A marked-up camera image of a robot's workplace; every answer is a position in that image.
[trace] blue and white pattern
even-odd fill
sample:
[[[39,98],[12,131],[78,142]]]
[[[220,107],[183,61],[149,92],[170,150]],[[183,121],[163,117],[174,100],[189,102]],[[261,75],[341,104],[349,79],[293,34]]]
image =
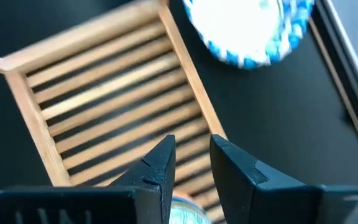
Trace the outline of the blue and white pattern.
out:
[[[187,16],[193,23],[191,19],[193,1],[199,0],[182,1],[185,5]],[[195,28],[209,51],[224,63],[244,69],[253,69],[264,65],[271,65],[281,61],[285,56],[298,47],[300,40],[306,33],[308,19],[314,5],[314,0],[278,0],[278,2],[281,4],[282,8],[282,21],[275,37],[271,38],[270,42],[266,43],[264,52],[262,49],[262,55],[259,52],[257,55],[256,53],[249,53],[245,57],[240,57],[238,53],[226,50],[215,44],[213,40],[204,38],[202,32],[198,30],[197,27]]]

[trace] wooden frame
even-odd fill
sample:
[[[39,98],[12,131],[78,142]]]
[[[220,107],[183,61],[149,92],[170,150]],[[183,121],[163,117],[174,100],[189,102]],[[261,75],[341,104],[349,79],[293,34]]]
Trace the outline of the wooden frame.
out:
[[[89,68],[112,55],[115,55],[112,60]],[[78,70],[82,72],[67,75]],[[121,70],[124,70],[124,74],[106,80],[110,74]],[[195,195],[195,201],[210,208],[207,213],[212,220],[224,218],[217,191],[213,187],[209,154],[205,149],[209,146],[210,133],[220,134],[224,138],[226,135],[181,39],[167,2],[161,1],[158,4],[153,0],[143,0],[123,5],[0,58],[0,73],[6,77],[54,186],[86,184],[92,178],[143,156],[166,134],[175,134],[177,142],[188,140],[178,145],[177,161],[193,157],[177,167],[175,180],[180,181],[180,184],[176,189],[193,195],[204,192]],[[150,81],[156,73],[162,75]],[[83,88],[94,82],[97,84]],[[37,90],[42,85],[47,87]],[[80,92],[53,102],[56,98],[81,88]],[[73,110],[79,110],[84,105],[121,90],[126,91],[99,102],[96,106],[68,115],[55,124],[49,123],[51,119],[70,114]],[[158,96],[120,115],[56,140],[62,133],[152,95]],[[62,157],[62,154],[75,147],[164,110],[166,112],[128,131],[103,139],[67,158]],[[201,117],[187,121],[198,113],[202,114]],[[161,131],[173,125],[176,125],[173,130],[165,131],[133,149],[105,158],[83,171],[69,175],[68,170],[104,156],[113,151],[113,148],[120,148],[150,132]],[[189,176],[198,171],[203,172],[188,180]],[[117,177],[119,175],[116,174],[93,185],[104,186]]]

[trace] black table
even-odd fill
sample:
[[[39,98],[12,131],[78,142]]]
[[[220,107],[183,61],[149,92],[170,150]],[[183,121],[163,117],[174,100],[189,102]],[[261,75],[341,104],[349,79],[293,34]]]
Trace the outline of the black table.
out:
[[[0,56],[125,0],[0,0]],[[358,184],[358,135],[309,32],[280,64],[253,71],[218,62],[171,5],[209,98],[230,141],[307,184]],[[0,75],[0,188],[49,185],[30,134]]]

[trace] bamboo soap dish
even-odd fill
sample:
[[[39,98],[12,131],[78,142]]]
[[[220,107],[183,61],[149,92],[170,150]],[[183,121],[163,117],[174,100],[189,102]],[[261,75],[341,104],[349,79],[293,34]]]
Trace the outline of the bamboo soap dish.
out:
[[[0,58],[54,186],[105,186],[167,134],[175,190],[224,220],[209,136],[225,133],[166,3],[135,1]]]

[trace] blue and white bowl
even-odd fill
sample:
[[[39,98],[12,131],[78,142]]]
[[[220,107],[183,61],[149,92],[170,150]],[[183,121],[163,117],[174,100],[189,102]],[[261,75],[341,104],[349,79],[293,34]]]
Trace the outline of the blue and white bowl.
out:
[[[208,35],[207,30],[200,26],[200,23],[196,20],[200,20],[199,18],[203,16],[204,13],[208,13],[208,7],[205,7],[205,10],[194,10],[193,7],[197,4],[197,1],[205,1],[199,2],[199,4],[210,4],[210,0],[182,0],[187,16],[190,22],[193,24],[201,40],[207,46],[209,51],[220,61],[237,66],[239,68],[244,69],[253,69],[260,66],[271,65],[273,63],[277,63],[281,61],[285,56],[287,56],[292,50],[296,49],[302,39],[303,35],[306,32],[308,19],[310,17],[314,0],[237,0],[237,1],[257,1],[259,7],[263,7],[268,3],[274,2],[277,4],[275,7],[279,10],[279,16],[277,19],[277,26],[275,26],[272,31],[272,35],[268,36],[267,39],[263,39],[263,42],[260,44],[256,44],[252,46],[250,49],[242,49],[239,50],[237,47],[238,44],[231,44],[230,47],[223,44],[222,38],[219,36],[219,40],[216,38],[216,35],[212,37]],[[213,1],[224,1],[224,3],[229,3],[227,0],[213,0]],[[230,10],[230,7],[222,8],[221,10]],[[224,13],[219,13],[216,16],[222,16]],[[251,21],[242,21],[244,26],[238,27],[238,29],[242,29],[242,32],[237,32],[237,34],[244,35],[244,39],[246,39],[245,35],[255,35],[255,27],[258,29],[266,29],[263,26],[266,23],[262,22],[263,19],[260,18],[252,18]],[[247,24],[252,23],[253,30],[247,27]],[[226,32],[222,32],[221,35],[229,36]]]

